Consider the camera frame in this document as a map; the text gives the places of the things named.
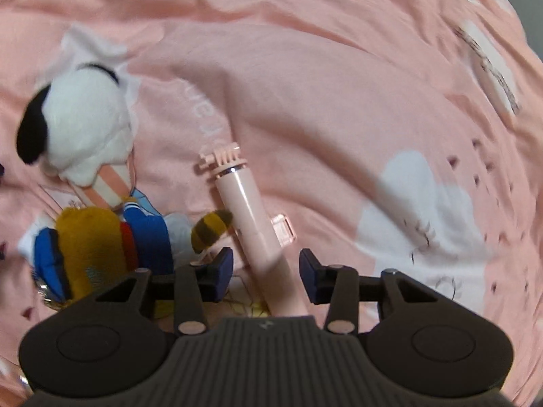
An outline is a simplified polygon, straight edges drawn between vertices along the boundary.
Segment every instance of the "black ear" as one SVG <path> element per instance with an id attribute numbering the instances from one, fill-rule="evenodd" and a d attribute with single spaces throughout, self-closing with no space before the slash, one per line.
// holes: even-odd
<path id="1" fill-rule="evenodd" d="M 103 65 L 101 64 L 98 64 L 98 63 L 88 63 L 88 64 L 83 64 L 80 69 L 86 69 L 86 68 L 93 68 L 93 69 L 98 69 L 98 70 L 101 70 L 102 72 L 105 72 L 107 73 L 111 79 L 113 79 L 115 81 L 115 84 L 116 85 L 119 85 L 119 77 L 117 76 L 117 74 L 111 70 L 111 69 L 108 69 L 107 67 L 104 67 Z"/>
<path id="2" fill-rule="evenodd" d="M 47 149 L 47 122 L 43 117 L 43 103 L 51 85 L 42 88 L 28 103 L 17 131 L 17 154 L 27 164 L 33 164 Z"/>

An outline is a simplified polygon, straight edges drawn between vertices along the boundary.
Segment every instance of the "pink bedsheet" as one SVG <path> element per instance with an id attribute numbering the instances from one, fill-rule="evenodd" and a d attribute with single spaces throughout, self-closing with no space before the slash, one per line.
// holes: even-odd
<path id="1" fill-rule="evenodd" d="M 543 381 L 543 65 L 506 0 L 0 0 L 0 25 L 3 363 L 50 314 L 17 244 L 72 200 L 17 158 L 15 132 L 37 87 L 95 60 L 120 75 L 137 187 L 159 212 L 220 206 L 194 165 L 239 142 L 270 215 L 297 232 L 295 275 L 302 247 L 411 274 L 505 330 L 503 391 L 529 405 Z M 210 316 L 265 315 L 240 258 L 235 274 Z M 361 318 L 369 329 L 374 308 Z"/>

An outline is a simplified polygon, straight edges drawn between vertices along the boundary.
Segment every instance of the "pink blanket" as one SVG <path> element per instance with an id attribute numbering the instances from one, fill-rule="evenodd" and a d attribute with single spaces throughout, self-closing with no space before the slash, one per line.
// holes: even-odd
<path id="1" fill-rule="evenodd" d="M 94 60 L 121 79 L 137 188 L 159 212 L 220 206 L 194 165 L 239 142 L 270 215 L 297 232 L 295 275 L 310 247 L 434 287 L 505 330 L 503 391 L 529 405 L 543 381 L 543 65 L 506 0 L 0 0 L 0 24 L 4 388 L 21 394 L 8 363 L 50 313 L 18 244 L 73 205 L 17 158 L 15 132 L 36 88 Z M 211 317 L 267 313 L 250 277 L 238 258 Z M 374 307 L 361 318 L 371 328 Z"/>

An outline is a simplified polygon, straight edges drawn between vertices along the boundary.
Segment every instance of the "white plush toy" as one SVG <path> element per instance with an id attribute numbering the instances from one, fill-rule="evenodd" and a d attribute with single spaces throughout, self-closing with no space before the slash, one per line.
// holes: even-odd
<path id="1" fill-rule="evenodd" d="M 104 165 L 126 164 L 134 138 L 117 75 L 89 63 L 63 74 L 29 102 L 17 132 L 25 164 L 77 187 L 91 186 Z"/>

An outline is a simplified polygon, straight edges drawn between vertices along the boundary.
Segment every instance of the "striped bee tail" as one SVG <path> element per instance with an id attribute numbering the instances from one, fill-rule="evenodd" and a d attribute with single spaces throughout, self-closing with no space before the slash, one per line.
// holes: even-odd
<path id="1" fill-rule="evenodd" d="M 221 238 L 232 224 L 232 213 L 219 209 L 202 217 L 192 228 L 191 243 L 196 254 L 204 252 Z"/>

